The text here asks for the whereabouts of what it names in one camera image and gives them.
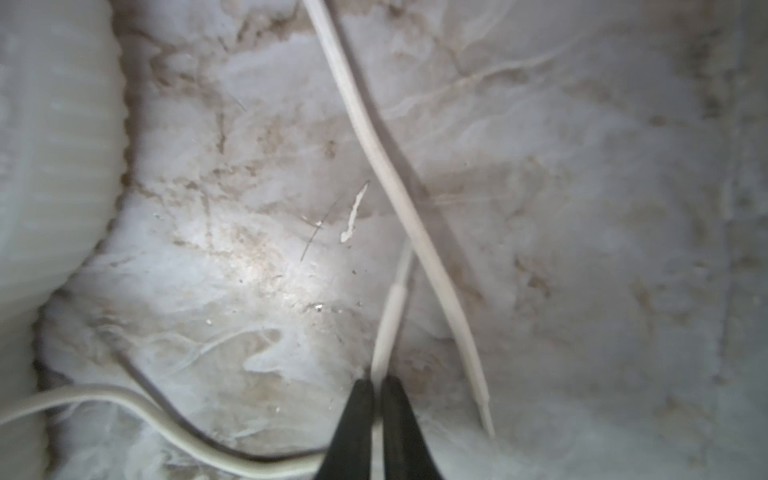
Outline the white knit sneaker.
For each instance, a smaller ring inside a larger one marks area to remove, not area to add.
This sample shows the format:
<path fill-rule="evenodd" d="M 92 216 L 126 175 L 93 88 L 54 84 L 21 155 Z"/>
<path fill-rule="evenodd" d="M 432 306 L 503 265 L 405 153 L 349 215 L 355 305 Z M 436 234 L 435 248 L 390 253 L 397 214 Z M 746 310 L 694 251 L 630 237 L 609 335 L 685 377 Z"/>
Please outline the white knit sneaker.
<path fill-rule="evenodd" d="M 128 144 L 106 1 L 1 5 L 1 400 L 38 388 L 39 308 L 114 217 Z"/>

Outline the sneaker white shoelace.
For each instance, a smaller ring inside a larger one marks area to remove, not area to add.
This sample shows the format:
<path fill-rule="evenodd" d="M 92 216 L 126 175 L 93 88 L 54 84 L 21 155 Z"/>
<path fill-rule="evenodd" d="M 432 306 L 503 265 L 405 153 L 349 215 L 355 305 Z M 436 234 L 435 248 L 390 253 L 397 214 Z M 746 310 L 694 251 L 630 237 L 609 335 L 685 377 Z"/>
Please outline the sneaker white shoelace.
<path fill-rule="evenodd" d="M 489 390 L 475 340 L 458 295 L 436 247 L 419 216 L 414 202 L 389 158 L 354 78 L 350 62 L 326 4 L 308 1 L 305 8 L 344 101 L 348 116 L 365 155 L 389 198 L 410 240 L 398 268 L 398 280 L 388 294 L 376 337 L 372 374 L 382 383 L 392 352 L 396 328 L 402 316 L 406 294 L 406 267 L 418 258 L 442 307 L 456 341 L 465 375 L 488 435 L 494 433 L 489 410 Z M 226 454 L 194 438 L 145 397 L 126 388 L 108 385 L 62 387 L 15 401 L 1 410 L 2 424 L 9 424 L 47 409 L 87 401 L 107 401 L 127 408 L 153 427 L 166 441 L 192 458 L 224 472 L 247 479 L 283 479 L 315 472 L 322 455 L 304 455 L 273 463 L 257 462 Z"/>

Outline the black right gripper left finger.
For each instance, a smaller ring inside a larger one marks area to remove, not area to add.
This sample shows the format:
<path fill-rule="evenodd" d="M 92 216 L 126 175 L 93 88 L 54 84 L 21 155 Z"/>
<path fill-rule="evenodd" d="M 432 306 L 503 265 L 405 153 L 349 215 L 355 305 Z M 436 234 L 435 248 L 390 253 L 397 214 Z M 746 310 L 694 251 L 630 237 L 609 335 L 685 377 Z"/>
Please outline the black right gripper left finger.
<path fill-rule="evenodd" d="M 357 380 L 315 480 L 369 480 L 375 392 L 369 379 Z"/>

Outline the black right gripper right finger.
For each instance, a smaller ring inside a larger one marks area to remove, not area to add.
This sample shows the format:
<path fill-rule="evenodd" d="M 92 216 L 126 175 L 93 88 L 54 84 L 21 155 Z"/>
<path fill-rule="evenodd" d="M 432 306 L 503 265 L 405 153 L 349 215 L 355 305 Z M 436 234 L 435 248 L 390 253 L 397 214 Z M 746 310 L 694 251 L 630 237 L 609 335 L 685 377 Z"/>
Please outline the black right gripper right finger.
<path fill-rule="evenodd" d="M 388 375 L 381 385 L 386 480 L 442 480 L 402 382 Z"/>

